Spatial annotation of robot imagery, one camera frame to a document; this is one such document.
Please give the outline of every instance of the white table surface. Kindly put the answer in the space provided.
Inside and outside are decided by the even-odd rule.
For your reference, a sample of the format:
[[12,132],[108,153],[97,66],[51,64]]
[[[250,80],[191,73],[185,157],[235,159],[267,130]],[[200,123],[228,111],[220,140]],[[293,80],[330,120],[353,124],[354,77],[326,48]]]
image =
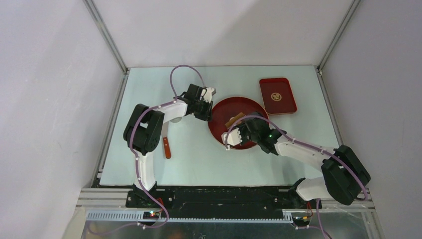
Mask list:
[[[205,84],[214,87],[214,105],[231,96],[244,96],[263,105],[258,81],[286,77],[293,90],[298,111],[292,115],[270,116],[270,120],[297,139],[338,147],[321,87],[313,66],[221,66],[196,67]],[[132,185],[134,156],[123,140],[123,131],[134,107],[155,106],[172,99],[169,84],[172,67],[131,68],[117,116],[101,177],[101,185]],[[189,68],[173,74],[181,94],[189,83],[201,85]],[[159,185],[263,186],[291,185],[299,178],[320,177],[321,173],[294,159],[266,154],[256,146],[226,151],[211,135],[207,122],[184,117],[170,123],[168,139],[172,158],[166,159],[162,142],[154,151],[154,173]]]

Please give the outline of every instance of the knife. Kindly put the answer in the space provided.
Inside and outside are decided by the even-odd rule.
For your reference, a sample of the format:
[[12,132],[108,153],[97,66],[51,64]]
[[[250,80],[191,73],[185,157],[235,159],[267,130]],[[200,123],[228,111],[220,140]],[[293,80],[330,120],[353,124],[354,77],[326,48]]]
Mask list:
[[167,159],[171,158],[170,145],[169,145],[169,140],[167,138],[168,131],[169,131],[169,123],[166,122],[163,124],[163,127],[161,128],[161,136],[163,137],[164,152],[166,153]]

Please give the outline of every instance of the red rectangular tray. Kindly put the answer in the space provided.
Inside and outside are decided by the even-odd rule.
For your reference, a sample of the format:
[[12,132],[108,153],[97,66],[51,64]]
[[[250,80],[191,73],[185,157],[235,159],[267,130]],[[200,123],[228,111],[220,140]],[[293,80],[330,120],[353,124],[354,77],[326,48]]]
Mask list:
[[298,110],[292,88],[286,78],[267,78],[259,81],[265,111],[269,115],[292,114]]

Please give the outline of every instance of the gold emblem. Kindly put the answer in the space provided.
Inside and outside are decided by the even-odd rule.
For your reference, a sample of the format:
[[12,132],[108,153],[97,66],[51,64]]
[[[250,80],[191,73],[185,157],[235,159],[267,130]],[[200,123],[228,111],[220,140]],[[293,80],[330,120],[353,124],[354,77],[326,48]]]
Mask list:
[[278,94],[277,92],[274,92],[274,93],[272,93],[272,94],[271,94],[271,98],[272,98],[274,101],[280,101],[280,100],[281,100],[281,95],[280,95],[280,94]]

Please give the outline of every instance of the white joint cover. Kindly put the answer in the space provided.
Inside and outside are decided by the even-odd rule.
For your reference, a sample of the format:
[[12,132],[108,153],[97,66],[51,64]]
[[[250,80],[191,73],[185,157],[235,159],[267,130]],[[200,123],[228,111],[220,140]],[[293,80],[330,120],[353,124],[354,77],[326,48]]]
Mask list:
[[323,177],[305,179],[298,185],[296,192],[305,201],[315,198],[332,199],[331,195],[328,193]]
[[[142,185],[146,190],[150,190],[155,184],[154,176],[154,152],[147,153],[145,156],[138,152],[139,160],[136,163],[139,164],[139,175],[141,177]],[[142,189],[139,185],[138,178],[135,177],[135,185],[137,188]]]
[[[324,159],[329,158],[329,156],[325,154],[321,154],[320,152],[317,152],[316,150],[306,148],[297,143],[292,143],[291,141],[288,141],[283,136],[278,139],[278,142],[276,144],[276,150],[280,156],[286,156],[286,157],[296,159],[302,163],[312,166],[313,168],[315,168],[316,170],[320,172],[321,172],[322,161]],[[334,153],[333,147],[324,147],[324,150]]]
[[201,92],[201,96],[203,97],[205,102],[211,102],[212,96],[214,95],[215,89],[212,87],[207,87],[203,89]]
[[[223,142],[225,142],[227,133],[223,133],[221,135],[221,138]],[[236,146],[242,142],[242,139],[240,138],[240,131],[239,129],[235,129],[228,135],[227,144],[230,144],[231,146]]]
[[164,106],[158,109],[155,109],[156,111],[161,111],[164,113],[164,121],[168,122],[172,119],[183,117],[186,114],[186,110],[188,109],[188,104],[181,100],[177,100],[176,103]]

